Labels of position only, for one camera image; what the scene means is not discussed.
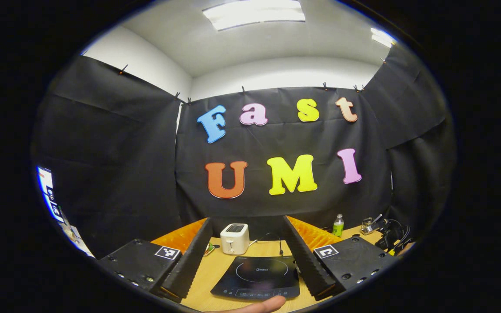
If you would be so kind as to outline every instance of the black cooktop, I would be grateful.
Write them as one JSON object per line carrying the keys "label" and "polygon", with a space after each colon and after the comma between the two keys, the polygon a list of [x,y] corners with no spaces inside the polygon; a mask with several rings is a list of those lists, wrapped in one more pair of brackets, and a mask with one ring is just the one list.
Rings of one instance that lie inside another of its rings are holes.
{"label": "black cooktop", "polygon": [[275,295],[300,294],[294,258],[235,257],[211,293],[239,299],[264,300]]}

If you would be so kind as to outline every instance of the white ceiling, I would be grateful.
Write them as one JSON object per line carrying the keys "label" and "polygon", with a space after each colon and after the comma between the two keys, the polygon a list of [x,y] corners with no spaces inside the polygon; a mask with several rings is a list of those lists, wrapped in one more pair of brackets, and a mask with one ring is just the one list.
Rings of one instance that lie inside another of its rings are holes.
{"label": "white ceiling", "polygon": [[268,22],[217,31],[202,10],[227,0],[166,0],[123,23],[192,77],[279,57],[338,57],[381,65],[389,48],[374,22],[335,0],[300,0],[306,22]]}

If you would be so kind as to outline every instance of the fluorescent light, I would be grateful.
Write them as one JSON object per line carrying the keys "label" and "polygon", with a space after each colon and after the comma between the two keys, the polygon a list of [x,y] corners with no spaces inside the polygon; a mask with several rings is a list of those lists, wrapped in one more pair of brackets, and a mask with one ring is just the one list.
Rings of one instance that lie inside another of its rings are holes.
{"label": "fluorescent light", "polygon": [[391,44],[392,42],[391,41],[387,41],[385,40],[384,38],[380,37],[380,36],[377,36],[375,34],[372,35],[372,40],[376,41],[376,42],[380,42],[381,44],[383,44],[384,46],[388,47],[388,48],[391,48]]}
{"label": "fluorescent light", "polygon": [[387,33],[372,27],[370,28],[370,31],[372,32],[372,40],[379,42],[388,48],[391,48],[391,45],[395,44],[395,40]]}
{"label": "fluorescent light", "polygon": [[304,22],[301,4],[296,0],[241,0],[221,4],[202,13],[217,30],[273,20]]}

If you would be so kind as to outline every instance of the black backdrop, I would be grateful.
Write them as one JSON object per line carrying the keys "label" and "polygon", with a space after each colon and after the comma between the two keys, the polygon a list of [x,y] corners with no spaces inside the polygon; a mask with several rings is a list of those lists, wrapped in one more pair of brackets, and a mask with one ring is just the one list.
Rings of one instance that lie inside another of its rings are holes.
{"label": "black backdrop", "polygon": [[[358,120],[344,119],[335,102],[352,102]],[[320,117],[302,122],[296,103],[314,99]],[[260,103],[266,125],[239,122],[242,107]],[[197,118],[225,107],[224,137],[207,143]],[[443,209],[455,168],[455,140],[446,101],[429,71],[409,51],[394,46],[364,90],[295,87],[247,91],[183,105],[177,133],[176,179],[184,222],[215,216],[214,232],[229,223],[250,225],[252,238],[277,228],[284,214],[318,227],[329,227],[342,213],[346,228],[363,218],[384,213],[422,234]],[[342,183],[344,169],[336,152],[355,150],[362,180]],[[289,166],[312,154],[318,190],[271,196],[269,158],[282,157]],[[234,184],[229,164],[245,161],[245,190],[234,199],[219,199],[207,190],[211,162],[224,163],[223,186]],[[395,182],[392,191],[392,180]]]}
{"label": "black backdrop", "polygon": [[[346,121],[336,106],[345,97],[358,115],[355,122]],[[302,122],[297,113],[300,99],[313,99],[320,113],[316,121]],[[260,103],[266,108],[266,125],[243,125],[239,122],[242,107]],[[227,111],[226,134],[207,143],[204,127],[197,118],[217,105]],[[344,167],[336,153],[354,149],[359,182],[344,184]],[[312,172],[317,190],[270,195],[272,168],[266,163],[281,157],[293,168],[303,154],[314,157]],[[296,87],[233,93],[183,105],[177,133],[176,177],[180,189],[181,211],[193,219],[216,216],[215,232],[229,222],[249,223],[251,237],[260,237],[280,225],[276,216],[291,214],[316,226],[330,226],[342,213],[349,226],[356,226],[368,216],[382,213],[390,202],[390,168],[382,147],[376,117],[358,93],[350,89]],[[226,164],[223,185],[234,184],[229,164],[245,161],[245,189],[233,199],[219,199],[207,189],[207,171],[211,162]]]}
{"label": "black backdrop", "polygon": [[180,102],[119,71],[73,60],[40,105],[32,143],[34,164],[52,171],[56,202],[96,258],[181,226],[171,196]]}
{"label": "black backdrop", "polygon": [[[177,137],[179,101],[119,71],[89,57],[74,59],[40,106],[32,144],[34,163],[52,170],[56,201],[96,258],[133,238],[153,240],[207,216],[215,236],[237,222],[248,223],[256,239],[275,231],[286,214],[329,228],[338,213],[346,228],[384,213],[416,235],[443,208],[455,164],[453,131],[443,122],[437,85],[404,49],[390,50],[364,90],[266,89],[183,105]],[[353,103],[356,121],[336,106],[342,97]],[[316,102],[318,120],[300,121],[300,99]],[[239,121],[249,103],[264,105],[266,125]],[[197,118],[217,105],[227,109],[226,135],[209,144]],[[360,181],[343,183],[336,155],[342,149],[355,150]],[[281,157],[293,167],[303,154],[314,156],[318,189],[270,195],[267,160]],[[223,186],[230,188],[234,161],[248,163],[244,192],[216,198],[205,165],[224,163]]]}

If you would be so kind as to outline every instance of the wooden table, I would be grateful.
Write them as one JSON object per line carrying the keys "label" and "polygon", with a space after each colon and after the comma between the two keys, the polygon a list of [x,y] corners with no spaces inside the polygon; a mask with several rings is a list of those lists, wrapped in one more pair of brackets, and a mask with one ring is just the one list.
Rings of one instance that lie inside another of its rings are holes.
{"label": "wooden table", "polygon": [[[364,236],[360,233],[361,226],[356,226],[348,230],[344,230],[342,233],[342,239],[348,239],[354,234],[360,234],[360,236],[374,244],[381,237],[382,234],[379,232],[373,232]],[[212,244],[221,244],[220,238],[211,238]],[[285,240],[282,240],[282,249],[284,250],[284,256],[290,256],[291,250],[287,246]],[[259,241],[250,246],[243,256],[247,257],[275,257],[280,256],[280,242],[275,241]],[[191,307],[199,311],[219,311],[219,310],[230,310],[237,309],[239,307],[247,306],[251,303],[257,302],[257,300],[243,300],[243,299],[230,299],[212,295],[210,290],[215,286],[215,284],[220,280],[221,276],[224,275],[225,271],[231,265],[231,262],[237,256],[224,254],[221,248],[214,250],[208,256],[202,258],[200,266],[197,270],[197,274],[193,280],[193,285],[191,285],[189,294],[186,299],[181,301],[182,305]],[[314,297],[309,293],[308,288],[304,284],[303,279],[299,276],[299,285],[301,293],[298,297],[287,299],[283,307],[281,307],[276,313],[286,313],[290,311],[295,311],[308,307],[320,301],[316,301]]]}

